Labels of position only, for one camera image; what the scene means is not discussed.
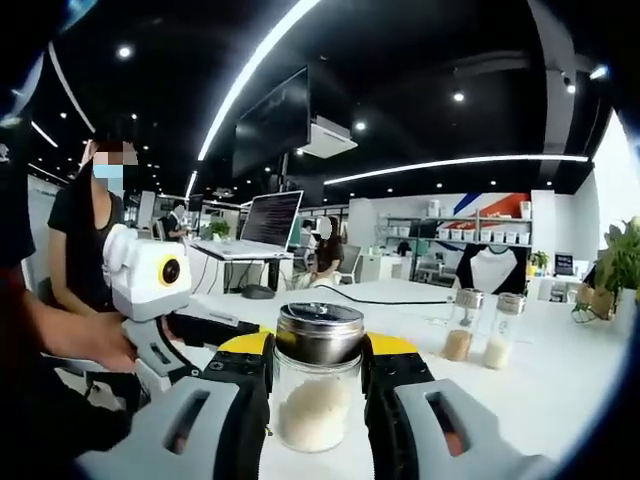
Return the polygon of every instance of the camera lens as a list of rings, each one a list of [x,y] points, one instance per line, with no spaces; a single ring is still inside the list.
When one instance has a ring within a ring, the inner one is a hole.
[[[180,264],[178,260],[172,258],[171,260],[167,260],[167,263],[162,267],[162,280],[165,284],[171,285],[180,276]]]

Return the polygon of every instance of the yellow camera lens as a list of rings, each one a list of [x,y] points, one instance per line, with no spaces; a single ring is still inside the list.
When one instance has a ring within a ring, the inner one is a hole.
[[[180,278],[180,262],[173,256],[165,258],[158,269],[158,281],[168,287],[174,284],[178,278]]]

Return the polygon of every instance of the bottle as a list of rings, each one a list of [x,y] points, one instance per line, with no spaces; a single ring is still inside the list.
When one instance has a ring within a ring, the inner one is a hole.
[[[280,309],[273,352],[273,431],[286,447],[318,453],[339,445],[362,394],[362,313],[324,303]]]
[[[483,363],[487,368],[499,370],[509,363],[513,342],[526,299],[522,295],[501,293],[491,326],[491,336],[484,351]]]
[[[466,360],[482,315],[484,293],[472,288],[458,290],[449,319],[449,333],[442,355],[454,362]]]

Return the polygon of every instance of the laptop screen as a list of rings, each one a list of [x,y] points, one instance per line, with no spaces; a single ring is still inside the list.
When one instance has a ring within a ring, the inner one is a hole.
[[[241,239],[287,248],[303,192],[255,197]]]

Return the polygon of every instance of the computer mouse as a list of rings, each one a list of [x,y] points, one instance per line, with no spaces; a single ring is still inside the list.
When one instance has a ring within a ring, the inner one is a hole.
[[[250,284],[242,289],[242,296],[252,300],[268,300],[275,297],[275,295],[273,290],[262,285]]]

